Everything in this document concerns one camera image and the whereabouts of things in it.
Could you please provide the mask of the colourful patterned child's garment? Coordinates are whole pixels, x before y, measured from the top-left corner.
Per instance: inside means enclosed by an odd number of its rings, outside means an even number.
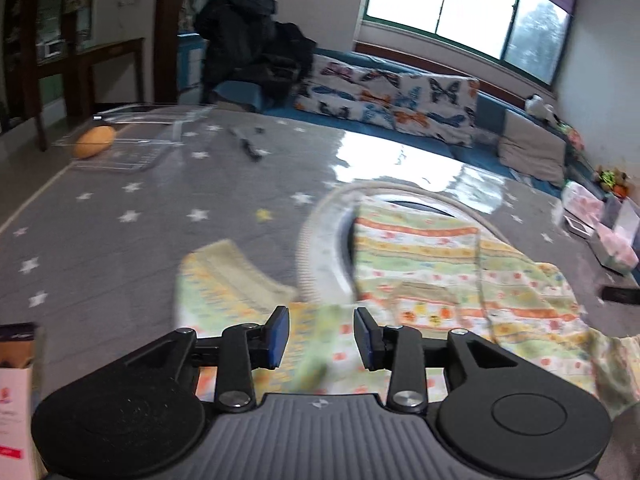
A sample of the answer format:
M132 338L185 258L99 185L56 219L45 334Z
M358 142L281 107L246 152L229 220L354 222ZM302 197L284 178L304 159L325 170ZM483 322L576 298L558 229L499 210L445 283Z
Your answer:
M355 282L358 304L382 325L436 339L465 328L585 389L611 415L639 400L638 338L588 326L556 266L530 260L468 222L365 198L355 222ZM213 337L288 304L283 361L256 374L258 393L386 393L390 376L361 364L352 306L302 304L294 296L222 240L183 258L178 322Z

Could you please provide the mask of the pink tissue pack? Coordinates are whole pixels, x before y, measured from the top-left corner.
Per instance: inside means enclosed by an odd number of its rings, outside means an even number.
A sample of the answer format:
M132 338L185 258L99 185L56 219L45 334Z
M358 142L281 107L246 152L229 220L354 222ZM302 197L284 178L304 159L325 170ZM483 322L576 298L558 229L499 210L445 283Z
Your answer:
M629 274L639 262L629 243L602 223L596 225L588 245L600 265L617 274Z
M562 189L561 202L567 214L591 234L600 223L604 203L581 184L570 181Z

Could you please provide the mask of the colourful stuffed toys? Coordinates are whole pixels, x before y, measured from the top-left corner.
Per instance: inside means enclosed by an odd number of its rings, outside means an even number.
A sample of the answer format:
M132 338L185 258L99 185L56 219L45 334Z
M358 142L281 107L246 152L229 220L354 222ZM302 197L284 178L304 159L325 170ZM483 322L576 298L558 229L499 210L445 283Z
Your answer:
M602 166L597 166L593 182L603 192L611 193L620 200L624 200L629 194L627 174L617 168L605 169Z

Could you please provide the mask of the grey pillow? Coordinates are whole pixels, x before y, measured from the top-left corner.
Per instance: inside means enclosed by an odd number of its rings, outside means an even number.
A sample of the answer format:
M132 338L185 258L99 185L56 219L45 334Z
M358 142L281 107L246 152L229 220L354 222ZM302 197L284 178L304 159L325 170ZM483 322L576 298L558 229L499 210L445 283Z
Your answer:
M512 110L506 112L498 143L503 166L560 188L565 180L565 152L566 142L559 136Z

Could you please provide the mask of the blue sofa bench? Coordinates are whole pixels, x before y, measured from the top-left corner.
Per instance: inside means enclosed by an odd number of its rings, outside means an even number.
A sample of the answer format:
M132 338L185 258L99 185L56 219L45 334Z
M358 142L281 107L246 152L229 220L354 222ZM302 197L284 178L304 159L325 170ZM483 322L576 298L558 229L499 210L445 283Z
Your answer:
M482 91L471 76L433 73L360 52L316 49L299 84L232 75L214 84L209 96L255 112L407 144L523 179L552 195L559 195L569 180L599 191L572 139Z

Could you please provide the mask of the black marker pen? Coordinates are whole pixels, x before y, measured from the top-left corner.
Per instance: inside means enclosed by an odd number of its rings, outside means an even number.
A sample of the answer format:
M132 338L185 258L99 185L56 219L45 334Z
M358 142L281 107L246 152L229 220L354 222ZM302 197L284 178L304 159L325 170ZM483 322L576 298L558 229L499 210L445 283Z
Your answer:
M240 144L240 148L243 153L253 162L259 162L262 159L262 153L255 148L255 145L248 140L248 137L242 133L242 131L238 128L232 127L229 129L232 136L238 140Z

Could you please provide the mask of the white plush toy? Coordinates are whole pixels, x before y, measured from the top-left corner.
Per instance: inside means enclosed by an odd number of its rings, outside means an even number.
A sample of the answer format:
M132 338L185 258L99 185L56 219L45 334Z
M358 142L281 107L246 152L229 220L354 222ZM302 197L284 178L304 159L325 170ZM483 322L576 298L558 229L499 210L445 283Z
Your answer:
M532 117L542 122L552 122L555 120L555 112L552 105L544 102L538 94L533 94L525 100L525 111Z

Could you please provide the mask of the pink white carton box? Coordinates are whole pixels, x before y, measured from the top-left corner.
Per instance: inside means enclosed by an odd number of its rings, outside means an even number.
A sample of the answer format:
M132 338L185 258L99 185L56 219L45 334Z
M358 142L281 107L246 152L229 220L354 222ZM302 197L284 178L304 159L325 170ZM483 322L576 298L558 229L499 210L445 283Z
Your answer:
M42 479L47 474L30 433L32 413L40 398L38 336L35 323L1 326L2 479Z

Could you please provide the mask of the clear plastic tray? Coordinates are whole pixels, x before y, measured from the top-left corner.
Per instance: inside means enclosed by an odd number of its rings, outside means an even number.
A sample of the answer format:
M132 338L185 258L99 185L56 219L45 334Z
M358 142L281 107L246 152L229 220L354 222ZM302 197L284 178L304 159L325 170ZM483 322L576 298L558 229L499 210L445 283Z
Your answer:
M76 169L137 172L159 162L174 148L183 146L186 135L212 114L213 107L201 105L131 104L94 114L83 124L54 142ZM77 139L97 126L116 130L113 145L99 155L77 159Z

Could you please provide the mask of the butterfly print cushion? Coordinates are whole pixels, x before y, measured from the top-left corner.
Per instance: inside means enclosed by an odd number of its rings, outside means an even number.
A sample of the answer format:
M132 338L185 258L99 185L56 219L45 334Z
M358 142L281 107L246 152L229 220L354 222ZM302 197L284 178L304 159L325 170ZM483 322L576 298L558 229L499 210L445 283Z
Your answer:
M294 107L469 148L479 91L471 77L396 73L317 54Z

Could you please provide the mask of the orange bread roll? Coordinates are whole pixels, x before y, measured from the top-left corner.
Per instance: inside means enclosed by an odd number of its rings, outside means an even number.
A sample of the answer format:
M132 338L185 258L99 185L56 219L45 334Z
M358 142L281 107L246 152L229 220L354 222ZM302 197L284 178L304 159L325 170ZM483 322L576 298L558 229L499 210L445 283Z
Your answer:
M93 127L77 139L73 156L77 159L87 159L99 155L113 145L115 138L116 130L113 127Z

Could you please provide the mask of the black backpack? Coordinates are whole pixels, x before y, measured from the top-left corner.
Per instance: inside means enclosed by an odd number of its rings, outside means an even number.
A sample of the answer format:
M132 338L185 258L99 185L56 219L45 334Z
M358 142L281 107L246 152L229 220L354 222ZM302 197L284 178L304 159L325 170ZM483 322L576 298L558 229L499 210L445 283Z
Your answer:
M310 73L317 43L293 23L274 23L274 35L262 47L267 75L262 94L273 103L288 98L291 90Z

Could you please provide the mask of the blue white cabinet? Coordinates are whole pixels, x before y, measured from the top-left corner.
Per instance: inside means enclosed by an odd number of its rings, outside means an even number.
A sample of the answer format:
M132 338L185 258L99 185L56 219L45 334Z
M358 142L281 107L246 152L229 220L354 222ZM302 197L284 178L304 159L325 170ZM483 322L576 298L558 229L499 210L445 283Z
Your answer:
M206 41L196 32L178 35L177 84L182 93L197 87L201 82L201 71Z

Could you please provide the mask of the person in dark jacket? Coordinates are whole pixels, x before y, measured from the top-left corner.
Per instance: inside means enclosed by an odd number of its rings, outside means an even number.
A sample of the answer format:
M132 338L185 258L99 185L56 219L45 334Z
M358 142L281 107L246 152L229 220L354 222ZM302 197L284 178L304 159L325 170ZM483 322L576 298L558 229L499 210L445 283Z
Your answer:
M274 0L208 0L194 20L206 41L201 102L225 81L252 82L265 73L265 48L276 36Z

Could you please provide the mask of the window with green frame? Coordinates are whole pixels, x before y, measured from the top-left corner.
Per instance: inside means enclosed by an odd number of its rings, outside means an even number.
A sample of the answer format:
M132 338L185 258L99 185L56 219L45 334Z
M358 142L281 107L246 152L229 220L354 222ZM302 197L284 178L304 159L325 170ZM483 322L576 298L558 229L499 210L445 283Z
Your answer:
M442 40L551 86L576 0L366 0L368 21Z

